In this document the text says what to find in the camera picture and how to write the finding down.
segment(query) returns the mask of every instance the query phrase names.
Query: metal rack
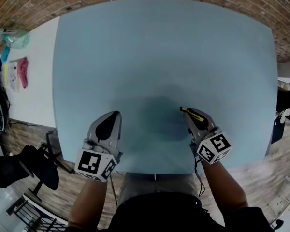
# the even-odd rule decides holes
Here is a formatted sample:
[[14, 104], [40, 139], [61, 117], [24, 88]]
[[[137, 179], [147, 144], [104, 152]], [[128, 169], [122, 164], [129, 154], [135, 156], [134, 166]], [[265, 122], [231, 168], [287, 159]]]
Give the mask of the metal rack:
[[31, 229], [29, 231], [61, 232], [66, 229], [66, 225], [40, 211], [27, 200], [15, 209], [13, 213]]

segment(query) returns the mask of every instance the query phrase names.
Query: cable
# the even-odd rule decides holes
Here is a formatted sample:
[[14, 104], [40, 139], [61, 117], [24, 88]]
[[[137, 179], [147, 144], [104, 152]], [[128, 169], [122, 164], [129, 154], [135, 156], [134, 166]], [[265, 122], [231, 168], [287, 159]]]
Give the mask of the cable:
[[114, 184], [113, 184], [112, 174], [110, 175], [110, 179], [111, 179], [111, 186], [112, 186], [113, 195], [114, 195], [114, 198], [115, 198], [115, 203], [116, 203], [116, 206], [117, 206], [117, 197], [116, 197], [115, 188], [114, 188]]
[[120, 172], [118, 172], [118, 171], [115, 171], [117, 174], [119, 174], [120, 176], [122, 176], [122, 177], [124, 177], [124, 175], [123, 174], [121, 174]]
[[201, 197], [201, 195], [205, 192], [205, 186], [201, 180], [201, 177], [199, 176], [198, 174], [198, 171], [197, 171], [197, 166], [198, 166], [198, 163], [201, 161], [202, 159], [199, 159], [198, 161], [195, 159], [195, 164], [194, 164], [194, 171], [195, 171], [195, 174], [198, 178], [198, 180], [200, 181], [200, 184], [201, 184], [201, 188], [200, 188], [200, 192], [199, 192], [199, 197]]
[[5, 88], [4, 88], [4, 85], [0, 82], [0, 86], [1, 86], [1, 89], [2, 90], [0, 90], [0, 91], [3, 91], [3, 96], [4, 96], [4, 98], [6, 99], [6, 101], [8, 102], [8, 107], [7, 107], [7, 112], [10, 110], [10, 107], [11, 107], [11, 103], [10, 103], [10, 101], [9, 101], [9, 98], [8, 98], [8, 96], [7, 96], [7, 94], [6, 94], [6, 91], [5, 91]]
[[40, 143], [41, 143], [41, 142], [43, 141], [43, 139], [46, 137], [46, 134], [48, 134], [50, 131], [53, 131], [53, 132], [55, 132], [55, 133], [58, 134], [58, 132], [55, 131], [55, 130], [49, 130], [47, 133], [45, 133], [45, 135], [43, 136], [43, 138], [39, 141], [39, 144], [36, 146], [36, 149], [39, 149]]
[[6, 145], [6, 144], [4, 144], [4, 143], [0, 143], [1, 145], [4, 145], [4, 146], [6, 146], [6, 147], [9, 147], [9, 148], [11, 148], [11, 149], [14, 149], [13, 147], [11, 147], [11, 146], [9, 146], [9, 145]]
[[42, 126], [42, 125], [26, 124], [26, 123], [22, 123], [22, 122], [6, 123], [6, 124], [7, 124], [7, 125], [22, 124], [22, 125], [25, 125], [25, 126]]

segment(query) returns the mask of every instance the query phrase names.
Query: pink bag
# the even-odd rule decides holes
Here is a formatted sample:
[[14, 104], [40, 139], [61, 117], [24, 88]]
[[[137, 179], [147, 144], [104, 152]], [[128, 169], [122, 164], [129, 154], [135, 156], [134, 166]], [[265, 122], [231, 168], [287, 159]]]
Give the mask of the pink bag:
[[26, 57], [24, 57], [20, 61], [18, 61], [18, 65], [17, 65], [17, 74], [21, 80], [21, 84], [23, 85], [23, 88], [26, 88], [28, 85], [27, 68], [28, 68], [28, 60]]

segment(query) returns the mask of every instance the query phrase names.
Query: person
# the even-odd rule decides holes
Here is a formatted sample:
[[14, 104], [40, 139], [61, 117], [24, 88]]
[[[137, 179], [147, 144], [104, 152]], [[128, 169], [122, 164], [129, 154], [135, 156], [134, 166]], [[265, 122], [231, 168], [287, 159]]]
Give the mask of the person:
[[[225, 227], [202, 209], [193, 174], [126, 173], [109, 231], [274, 231], [262, 210], [248, 207], [246, 195], [220, 162], [202, 161]], [[69, 216], [66, 232], [96, 231], [107, 183], [87, 180]]]

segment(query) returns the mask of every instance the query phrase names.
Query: table surface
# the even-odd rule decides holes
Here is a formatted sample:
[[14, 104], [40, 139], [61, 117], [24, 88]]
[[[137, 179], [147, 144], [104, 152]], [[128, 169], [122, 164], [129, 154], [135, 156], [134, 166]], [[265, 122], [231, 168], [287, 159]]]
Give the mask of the table surface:
[[6, 89], [11, 107], [9, 117], [38, 125], [55, 127], [53, 106], [53, 56], [59, 17], [30, 32], [25, 49], [11, 49], [8, 62], [27, 57], [28, 86], [18, 92]]
[[236, 167], [264, 158], [277, 96], [271, 30], [237, 12], [189, 0], [121, 0], [60, 18], [54, 109], [65, 160], [90, 124], [122, 113], [118, 171], [194, 172], [179, 107], [212, 116]]

